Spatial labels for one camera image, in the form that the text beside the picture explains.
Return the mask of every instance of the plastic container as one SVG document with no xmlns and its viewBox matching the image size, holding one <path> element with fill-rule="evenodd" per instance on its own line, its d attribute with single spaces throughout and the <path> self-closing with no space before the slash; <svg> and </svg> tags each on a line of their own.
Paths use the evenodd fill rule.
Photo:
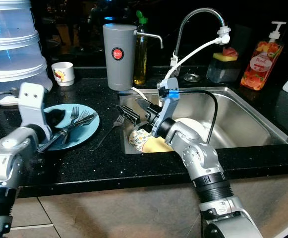
<svg viewBox="0 0 288 238">
<path fill-rule="evenodd" d="M 0 11 L 0 39 L 23 37 L 35 32 L 29 8 Z"/>
<path fill-rule="evenodd" d="M 240 82 L 243 87 L 255 91 L 261 90 L 283 50 L 283 44 L 277 39 L 280 37 L 280 26 L 286 23 L 273 21 L 272 24 L 277 24 L 277 28 L 269 34 L 268 41 L 258 42 Z"/>
<path fill-rule="evenodd" d="M 240 68 L 239 61 L 222 62 L 212 59 L 206 76 L 214 83 L 235 82 L 241 70 Z"/>
<path fill-rule="evenodd" d="M 0 10 L 31 8 L 30 0 L 0 0 Z"/>
<path fill-rule="evenodd" d="M 139 18 L 139 26 L 137 32 L 146 32 L 147 18 L 143 16 L 141 11 L 136 12 Z M 135 50 L 135 62 L 134 62 L 134 79 L 133 82 L 137 85 L 144 84 L 146 82 L 146 60 L 147 60 L 147 37 L 137 36 L 136 38 L 136 50 Z"/>
<path fill-rule="evenodd" d="M 53 83 L 47 76 L 46 67 L 47 65 L 45 65 L 45 67 L 43 67 L 38 74 L 31 76 L 31 77 L 26 77 L 26 75 L 24 75 L 25 78 L 20 79 L 20 80 L 14 80 L 10 82 L 5 82 L 5 81 L 0 82 L 0 92 L 9 91 L 13 87 L 20 88 L 20 85 L 23 82 L 41 84 L 46 90 L 50 91 L 53 86 Z M 18 98 L 10 94 L 0 95 L 1 106 L 12 106 L 12 105 L 17 105 L 17 103 L 18 103 Z"/>
<path fill-rule="evenodd" d="M 0 38 L 0 51 L 29 46 L 37 43 L 38 41 L 39 35 L 37 31 L 35 31 L 35 33 L 32 35 L 23 37 Z"/>
<path fill-rule="evenodd" d="M 23 75 L 37 74 L 35 71 L 44 67 L 38 43 L 29 46 L 0 51 L 0 81 L 24 78 Z"/>
</svg>

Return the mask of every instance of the yellow sponge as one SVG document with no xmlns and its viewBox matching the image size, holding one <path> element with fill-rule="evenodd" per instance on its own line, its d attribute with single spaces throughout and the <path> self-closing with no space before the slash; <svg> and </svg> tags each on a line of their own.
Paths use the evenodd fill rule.
<svg viewBox="0 0 288 238">
<path fill-rule="evenodd" d="M 144 153 L 155 153 L 155 152 L 168 152 L 173 149 L 165 143 L 165 139 L 158 137 L 150 137 L 143 145 L 142 152 Z"/>
<path fill-rule="evenodd" d="M 224 56 L 222 53 L 213 53 L 213 58 L 222 62 L 237 60 L 237 56 Z"/>
</svg>

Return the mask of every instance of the faucet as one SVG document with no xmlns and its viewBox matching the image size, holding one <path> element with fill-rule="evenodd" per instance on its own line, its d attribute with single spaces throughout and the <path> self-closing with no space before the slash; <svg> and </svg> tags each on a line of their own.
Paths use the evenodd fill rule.
<svg viewBox="0 0 288 238">
<path fill-rule="evenodd" d="M 214 9 L 212 8 L 208 8 L 208 7 L 204 7 L 204 8 L 198 8 L 194 11 L 192 11 L 191 13 L 189 13 L 181 22 L 180 28 L 179 28 L 179 34 L 178 34 L 178 39 L 177 39 L 177 44 L 175 46 L 175 50 L 173 53 L 173 57 L 171 58 L 171 63 L 170 66 L 173 67 L 178 63 L 178 50 L 179 50 L 179 45 L 180 45 L 180 40 L 181 40 L 181 35 L 182 35 L 182 31 L 183 31 L 183 27 L 185 26 L 186 22 L 190 19 L 190 17 L 192 17 L 193 15 L 200 13 L 200 12 L 209 12 L 212 13 L 213 15 L 215 15 L 221 24 L 221 27 L 218 31 L 219 36 L 222 36 L 224 34 L 228 34 L 230 29 L 228 28 L 228 26 L 225 25 L 225 22 L 222 18 L 222 16 Z M 178 76 L 179 75 L 179 71 L 180 71 L 180 67 L 178 67 L 176 69 L 176 71 L 172 74 L 172 77 L 174 77 L 174 75 Z"/>
<path fill-rule="evenodd" d="M 157 39 L 159 39 L 159 41 L 160 41 L 160 49 L 163 49 L 163 48 L 164 48 L 163 39 L 162 39 L 161 36 L 159 36 L 159 35 L 149 34 L 149 33 L 143 33 L 143 32 L 136 32 L 136 35 L 139 35 L 139 36 L 148 36 L 148 37 L 157 38 Z"/>
</svg>

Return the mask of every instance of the sink basin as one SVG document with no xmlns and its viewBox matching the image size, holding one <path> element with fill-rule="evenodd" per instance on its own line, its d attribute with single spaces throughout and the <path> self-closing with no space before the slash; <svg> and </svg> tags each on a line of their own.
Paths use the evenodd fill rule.
<svg viewBox="0 0 288 238">
<path fill-rule="evenodd" d="M 227 87 L 202 87 L 218 100 L 218 114 L 210 144 L 218 148 L 233 148 L 261 145 L 288 144 L 288 136 L 263 117 L 252 106 Z M 158 104 L 156 89 L 141 90 L 147 99 Z M 140 96 L 133 91 L 119 93 L 120 105 L 126 105 L 140 114 L 145 120 L 145 112 L 135 102 Z M 180 94 L 180 100 L 173 114 L 173 119 L 191 118 L 200 122 L 209 131 L 214 113 L 211 97 L 201 93 Z M 125 121 L 121 135 L 123 150 L 126 154 L 141 153 L 128 143 L 134 126 Z"/>
</svg>

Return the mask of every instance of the hand soap bottle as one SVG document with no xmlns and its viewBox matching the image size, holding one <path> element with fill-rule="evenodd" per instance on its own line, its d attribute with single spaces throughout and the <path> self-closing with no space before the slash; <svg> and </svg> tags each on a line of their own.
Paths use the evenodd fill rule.
<svg viewBox="0 0 288 238">
<path fill-rule="evenodd" d="M 137 32 L 145 33 L 147 18 L 143 16 L 141 11 L 136 11 L 136 16 L 139 18 L 139 26 L 137 28 Z M 134 79 L 133 79 L 133 82 L 137 85 L 141 85 L 146 82 L 146 59 L 147 59 L 147 37 L 138 35 L 136 39 Z"/>
<path fill-rule="evenodd" d="M 276 30 L 269 34 L 268 42 L 258 42 L 240 82 L 243 87 L 255 91 L 261 90 L 283 49 L 283 44 L 278 42 L 277 39 L 280 37 L 280 26 L 286 24 L 286 22 L 273 21 L 272 24 L 277 24 Z"/>
</svg>

